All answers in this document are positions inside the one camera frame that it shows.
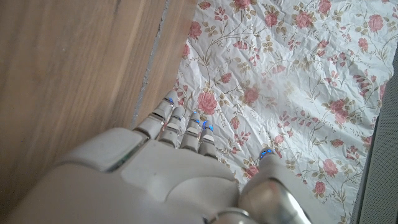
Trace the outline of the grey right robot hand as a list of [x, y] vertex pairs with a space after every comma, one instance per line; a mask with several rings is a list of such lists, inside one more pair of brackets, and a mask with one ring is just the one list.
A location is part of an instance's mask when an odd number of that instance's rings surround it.
[[184, 134], [170, 91], [133, 130], [113, 128], [64, 155], [7, 223], [330, 223], [275, 150], [239, 189], [196, 113]]

